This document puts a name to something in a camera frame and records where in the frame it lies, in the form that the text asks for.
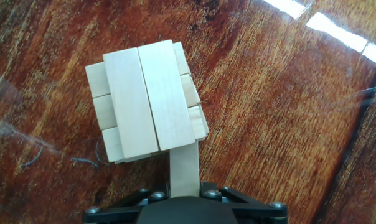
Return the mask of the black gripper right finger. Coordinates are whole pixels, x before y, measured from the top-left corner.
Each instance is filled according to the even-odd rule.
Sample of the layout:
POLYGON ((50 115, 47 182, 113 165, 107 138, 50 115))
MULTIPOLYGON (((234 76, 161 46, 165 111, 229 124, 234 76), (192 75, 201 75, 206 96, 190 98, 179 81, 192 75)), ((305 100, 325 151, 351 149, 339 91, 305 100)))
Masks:
POLYGON ((215 182, 200 183, 200 198, 215 200, 225 205, 237 223, 288 224, 288 207, 282 202, 260 202, 231 187, 215 182))

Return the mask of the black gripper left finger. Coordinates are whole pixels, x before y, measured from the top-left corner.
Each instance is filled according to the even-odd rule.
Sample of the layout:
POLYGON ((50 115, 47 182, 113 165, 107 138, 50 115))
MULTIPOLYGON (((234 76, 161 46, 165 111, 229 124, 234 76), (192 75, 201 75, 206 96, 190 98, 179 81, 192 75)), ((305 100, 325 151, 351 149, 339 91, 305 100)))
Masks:
POLYGON ((143 208, 170 198, 169 183, 151 189, 138 189, 108 207, 90 207, 83 213, 83 223, 136 223, 143 208))

